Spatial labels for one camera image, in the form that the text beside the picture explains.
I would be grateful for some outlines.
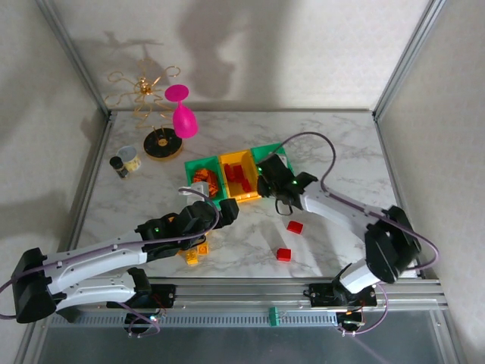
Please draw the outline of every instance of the marble surface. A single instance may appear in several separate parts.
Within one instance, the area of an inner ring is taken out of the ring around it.
[[[136,129],[128,111],[117,114],[80,235],[79,247],[109,240],[150,218],[179,212],[185,198],[184,162],[253,146],[277,143],[304,130],[325,133],[334,142],[337,163],[327,180],[332,188],[367,204],[395,204],[390,179],[371,114],[367,112],[198,112],[200,131],[184,142],[180,155],[156,162],[142,151],[149,129]],[[121,180],[108,164],[125,145],[139,151],[142,165]],[[329,165],[329,146],[304,136],[286,146],[295,172],[321,176]],[[301,235],[286,230],[288,217],[278,215],[272,199],[239,204],[239,217],[208,236],[210,253],[188,266],[182,256],[161,259],[143,268],[152,277],[333,277],[364,256],[364,244],[352,233],[319,216],[296,212]],[[281,247],[292,250],[291,262],[278,262]]]

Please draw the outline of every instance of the yellow bin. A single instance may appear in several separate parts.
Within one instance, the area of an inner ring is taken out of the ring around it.
[[[228,198],[234,198],[237,202],[245,202],[261,198],[261,196],[258,195],[258,170],[256,169],[255,161],[249,149],[219,155],[219,163],[221,164]],[[237,182],[229,182],[226,178],[226,173],[224,172],[224,165],[229,165],[231,168],[235,165],[241,165],[244,177],[247,178],[249,185],[251,186],[251,192],[244,192],[243,186]]]

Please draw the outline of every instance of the gold wire sculpture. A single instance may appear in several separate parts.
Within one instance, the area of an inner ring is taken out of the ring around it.
[[[136,83],[132,82],[131,80],[128,80],[121,71],[114,71],[108,75],[109,82],[118,83],[120,81],[127,81],[128,83],[133,85],[133,92],[122,93],[121,95],[106,96],[105,103],[109,108],[112,108],[112,107],[118,106],[123,100],[123,97],[130,96],[130,95],[137,95],[134,102],[139,105],[135,107],[135,110],[133,111],[133,116],[141,120],[136,125],[136,128],[150,127],[153,130],[156,130],[154,125],[145,125],[146,119],[153,111],[153,104],[160,106],[161,108],[164,108],[166,110],[160,113],[160,116],[162,116],[165,119],[171,120],[170,116],[166,115],[166,113],[174,112],[174,110],[171,107],[161,103],[164,100],[164,98],[158,95],[157,93],[159,92],[164,93],[165,90],[157,89],[157,83],[163,77],[177,77],[180,74],[180,68],[178,68],[177,66],[167,67],[164,69],[161,75],[158,76],[158,78],[156,78],[155,80],[149,80],[146,76],[147,70],[150,67],[152,67],[155,64],[155,62],[151,58],[144,58],[139,60],[136,64],[138,65],[138,68],[142,71],[142,75]],[[109,104],[108,100],[115,96],[118,96],[118,101],[115,104]],[[152,102],[147,102],[146,100],[147,96],[153,97]]]

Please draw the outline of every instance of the orange toy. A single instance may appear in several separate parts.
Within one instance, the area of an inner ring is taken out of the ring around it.
[[[217,192],[219,192],[217,175],[207,168],[199,169],[196,171],[192,179],[192,183],[194,184],[195,182],[207,182],[209,185],[209,197],[211,198],[215,197],[215,195],[217,195]]]

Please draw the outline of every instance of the red toy pieces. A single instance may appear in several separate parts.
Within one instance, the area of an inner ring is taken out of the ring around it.
[[[291,249],[279,248],[276,251],[276,259],[280,262],[289,262],[291,260]]]
[[[236,180],[233,169],[230,167],[230,165],[224,165],[224,173],[226,174],[227,182],[234,182]]]
[[[244,192],[249,193],[249,192],[251,192],[251,191],[252,191],[252,189],[251,189],[251,185],[249,184],[249,181],[248,181],[248,179],[247,179],[247,178],[245,178],[245,180],[244,180],[244,181],[241,183],[241,186],[242,186],[242,190],[243,190]]]
[[[241,184],[244,181],[244,171],[242,165],[235,165],[233,170],[236,182]]]
[[[288,227],[286,229],[288,231],[291,231],[292,233],[300,234],[303,229],[303,224],[300,224],[299,222],[292,220],[289,222]]]

